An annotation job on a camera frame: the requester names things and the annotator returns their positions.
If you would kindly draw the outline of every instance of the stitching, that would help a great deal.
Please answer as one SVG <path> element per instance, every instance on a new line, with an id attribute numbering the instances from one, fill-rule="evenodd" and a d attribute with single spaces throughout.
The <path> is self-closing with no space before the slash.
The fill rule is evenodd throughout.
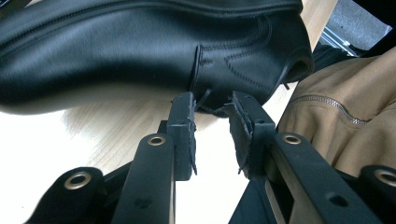
<path id="1" fill-rule="evenodd" d="M 248 82 L 249 84 L 251 84 L 253 86 L 256 86 L 256 87 L 258 87 L 260 89 L 266 89 L 268 91 L 270 89 L 270 87 L 268 85 L 262 84 L 262 83 L 260 83 L 258 81 L 253 80 L 250 77 L 247 77 L 247 76 L 243 75 L 242 73 L 236 71 L 233 68 L 233 66 L 231 65 L 231 61 L 232 60 L 237 60 L 237 59 L 240 59 L 240 58 L 247 57 L 249 55 L 253 55 L 253 54 L 257 53 L 258 51 L 260 51 L 261 47 L 266 46 L 268 44 L 268 42 L 271 39 L 273 29 L 272 29 L 272 26 L 271 26 L 271 22 L 269 22 L 269 18 L 266 17 L 266 19 L 267 19 L 267 22 L 268 22 L 268 36 L 265 38 L 265 40 L 262 43 L 260 43 L 257 47 L 255 47 L 254 49 L 251 49 L 251 50 L 248 50 L 248 51 L 245 51 L 245 52 L 241 52 L 241 53 L 238 53 L 238 54 L 230 55 L 230 56 L 224 58 L 224 61 L 226 62 L 228 69 L 236 77 L 238 77 L 239 79 L 241 79 L 241 80 L 243 80 L 245 82 Z"/>

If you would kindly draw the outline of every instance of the shoe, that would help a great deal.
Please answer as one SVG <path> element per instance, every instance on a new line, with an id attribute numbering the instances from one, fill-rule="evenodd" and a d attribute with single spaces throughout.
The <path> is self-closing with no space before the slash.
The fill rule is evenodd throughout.
<path id="1" fill-rule="evenodd" d="M 233 91 L 264 104 L 311 73 L 301 0 L 46 0 L 0 21 L 0 110 L 41 113 L 192 91 L 209 113 Z"/>

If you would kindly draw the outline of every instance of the hole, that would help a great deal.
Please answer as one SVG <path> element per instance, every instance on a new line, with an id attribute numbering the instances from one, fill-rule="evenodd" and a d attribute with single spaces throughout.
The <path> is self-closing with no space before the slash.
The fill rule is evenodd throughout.
<path id="1" fill-rule="evenodd" d="M 341 196 L 339 194 L 330 193 L 328 195 L 327 199 L 329 200 L 329 202 L 331 202 L 335 206 L 339 206 L 339 207 L 347 207 L 348 206 L 347 199 L 345 199 L 343 196 Z"/>
<path id="2" fill-rule="evenodd" d="M 296 136 L 293 136 L 293 135 L 285 135 L 285 136 L 283 136 L 283 141 L 285 141 L 285 142 L 287 142 L 289 144 L 292 144 L 292 145 L 298 145 L 298 144 L 301 143 L 301 139 L 296 137 Z"/>
<path id="3" fill-rule="evenodd" d="M 386 170 L 376 170 L 375 177 L 383 183 L 396 188 L 396 174 Z"/>
<path id="4" fill-rule="evenodd" d="M 70 181 L 70 183 L 72 183 L 72 184 L 80 184 L 80 183 L 84 182 L 85 179 L 86 179 L 85 176 L 79 175 L 79 176 L 76 176 L 75 178 L 73 178 Z"/>
<path id="5" fill-rule="evenodd" d="M 77 172 L 70 176 L 65 182 L 64 187 L 66 189 L 81 189 L 91 181 L 91 175 L 87 172 Z"/>
<path id="6" fill-rule="evenodd" d="M 394 175 L 386 175 L 386 174 L 383 174 L 382 177 L 384 177 L 384 178 L 387 179 L 388 181 L 396 181 L 396 176 L 394 176 Z"/>
<path id="7" fill-rule="evenodd" d="M 161 136 L 154 136 L 148 140 L 148 144 L 152 146 L 160 146 L 165 142 L 165 139 Z"/>

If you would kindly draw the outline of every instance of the clamp jaw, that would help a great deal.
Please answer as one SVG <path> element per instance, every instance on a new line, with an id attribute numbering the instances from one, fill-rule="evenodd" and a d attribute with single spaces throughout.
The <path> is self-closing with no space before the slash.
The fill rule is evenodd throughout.
<path id="1" fill-rule="evenodd" d="M 175 181 L 197 174 L 194 110 L 192 93 L 177 96 L 169 120 L 140 141 L 134 161 L 105 176 L 90 167 L 66 172 L 27 223 L 175 223 Z M 240 171 L 265 179 L 276 222 L 395 222 L 394 169 L 364 167 L 359 178 L 334 170 L 304 137 L 277 133 L 261 105 L 242 92 L 220 112 L 229 116 Z"/>

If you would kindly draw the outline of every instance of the metal grommet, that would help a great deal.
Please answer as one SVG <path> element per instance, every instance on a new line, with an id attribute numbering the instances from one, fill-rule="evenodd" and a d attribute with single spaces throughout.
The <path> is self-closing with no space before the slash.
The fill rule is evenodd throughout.
<path id="1" fill-rule="evenodd" d="M 299 145 L 301 143 L 301 139 L 299 137 L 290 134 L 283 136 L 283 141 L 292 145 Z"/>
<path id="2" fill-rule="evenodd" d="M 85 171 L 77 172 L 70 176 L 65 182 L 66 189 L 81 189 L 91 181 L 91 175 Z"/>
<path id="3" fill-rule="evenodd" d="M 376 170 L 375 177 L 383 183 L 396 188 L 396 174 L 386 170 Z"/>
<path id="4" fill-rule="evenodd" d="M 151 146 L 160 146 L 165 142 L 165 138 L 162 136 L 153 136 L 148 140 L 148 144 Z"/>

